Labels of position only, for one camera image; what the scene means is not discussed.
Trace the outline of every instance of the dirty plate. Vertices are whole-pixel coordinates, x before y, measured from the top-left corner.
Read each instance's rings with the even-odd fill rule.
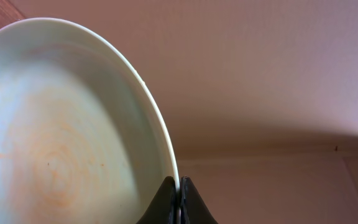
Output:
[[[0,30],[0,223],[135,223],[168,175],[161,114],[111,44],[61,19]]]

